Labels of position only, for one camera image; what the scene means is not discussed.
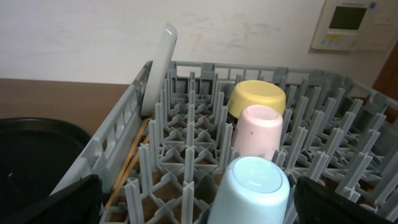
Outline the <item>grey round plate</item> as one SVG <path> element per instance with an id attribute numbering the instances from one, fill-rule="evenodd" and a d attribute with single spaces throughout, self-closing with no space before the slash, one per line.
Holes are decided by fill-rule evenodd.
<path id="1" fill-rule="evenodd" d="M 154 114 L 155 104 L 160 98 L 160 88 L 173 55 L 177 37 L 176 28 L 171 23 L 166 23 L 162 31 L 157 53 L 152 62 L 144 92 L 141 109 L 141 115 L 143 116 L 152 116 Z"/>

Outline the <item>light blue plastic cup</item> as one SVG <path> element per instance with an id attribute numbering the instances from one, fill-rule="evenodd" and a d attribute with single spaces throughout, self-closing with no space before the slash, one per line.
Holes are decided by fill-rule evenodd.
<path id="1" fill-rule="evenodd" d="M 290 193 L 287 176 L 261 157 L 239 157 L 226 168 L 207 222 L 282 224 Z"/>

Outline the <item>yellow plastic bowl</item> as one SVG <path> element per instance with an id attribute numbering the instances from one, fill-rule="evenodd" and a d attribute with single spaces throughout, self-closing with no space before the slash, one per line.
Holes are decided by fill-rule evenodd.
<path id="1" fill-rule="evenodd" d="M 286 95 L 283 89 L 261 80 L 245 80 L 235 85 L 228 100 L 230 115 L 239 118 L 243 109 L 251 105 L 263 105 L 283 114 L 286 106 Z"/>

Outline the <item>wooden chopstick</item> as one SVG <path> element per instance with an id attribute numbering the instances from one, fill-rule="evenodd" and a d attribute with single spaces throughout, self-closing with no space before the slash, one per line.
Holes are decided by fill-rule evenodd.
<path id="1" fill-rule="evenodd" d="M 148 123 L 149 123 L 149 120 L 150 120 L 150 118 L 146 118 L 146 119 L 143 121 L 141 127 L 139 128 L 139 131 L 138 131 L 138 133 L 136 134 L 136 137 L 134 138 L 134 141 L 133 141 L 133 143 L 132 143 L 132 146 L 130 147 L 130 150 L 129 150 L 129 152 L 128 152 L 128 154 L 127 154 L 125 160 L 124 160 L 124 163 L 123 163 L 123 165 L 122 165 L 122 168 L 121 168 L 121 170 L 120 170 L 120 172 L 119 172 L 119 175 L 118 175 L 118 177 L 117 177 L 117 179 L 116 179 L 116 182 L 115 182 L 115 184 L 114 184 L 114 186 L 113 186 L 113 190 L 116 190 L 116 188 L 119 187 L 119 186 L 121 186 L 122 183 L 124 182 L 123 178 L 124 178 L 124 176 L 127 174 L 127 168 L 129 167 L 129 165 L 130 165 L 130 163 L 131 163 L 131 161 L 132 161 L 135 148 L 136 148 L 137 145 L 139 144 L 139 142 L 140 142 L 140 140 L 141 140 L 141 137 L 142 137 L 142 135 L 144 134 L 144 131 L 145 131 L 145 129 L 146 129 Z"/>
<path id="2" fill-rule="evenodd" d="M 136 153 L 134 153 L 133 158 L 132 158 L 132 161 L 131 161 L 129 167 L 127 168 L 127 174 L 126 174 L 126 175 L 124 176 L 124 178 L 123 178 L 123 180 L 124 180 L 123 183 L 125 183 L 125 181 L 126 181 L 128 175 L 129 175 L 130 171 L 131 171 L 132 168 L 136 165 L 136 163 L 137 163 L 138 160 L 139 160 L 139 151 L 137 151 Z M 108 199 L 106 205 L 104 206 L 104 209 L 105 209 L 105 210 L 107 210 L 107 209 L 110 208 L 110 206 L 111 206 L 113 200 L 116 198 L 116 196 L 118 195 L 119 191 L 121 190 L 121 187 L 123 186 L 123 183 L 122 183 L 121 186 L 117 187 L 116 190 L 113 190 L 113 188 L 112 188 L 111 196 L 110 196 L 110 198 Z"/>

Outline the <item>pink plastic cup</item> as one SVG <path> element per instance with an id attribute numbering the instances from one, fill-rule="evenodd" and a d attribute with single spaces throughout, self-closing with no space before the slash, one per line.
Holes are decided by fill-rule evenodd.
<path id="1" fill-rule="evenodd" d="M 241 156 L 258 156 L 269 161 L 280 147 L 283 118 L 275 109 L 251 105 L 242 110 L 231 146 Z"/>

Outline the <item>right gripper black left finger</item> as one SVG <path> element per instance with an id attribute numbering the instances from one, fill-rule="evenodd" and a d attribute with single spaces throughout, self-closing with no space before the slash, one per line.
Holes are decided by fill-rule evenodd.
<path id="1" fill-rule="evenodd" d="M 102 206 L 102 181 L 87 175 L 17 213 L 2 224 L 97 224 Z"/>

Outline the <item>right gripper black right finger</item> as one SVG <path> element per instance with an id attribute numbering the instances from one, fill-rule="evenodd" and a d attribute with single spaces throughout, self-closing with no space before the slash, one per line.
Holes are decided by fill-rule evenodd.
<path id="1" fill-rule="evenodd" d="M 300 224 L 390 223 L 308 177 L 298 178 L 294 204 Z"/>

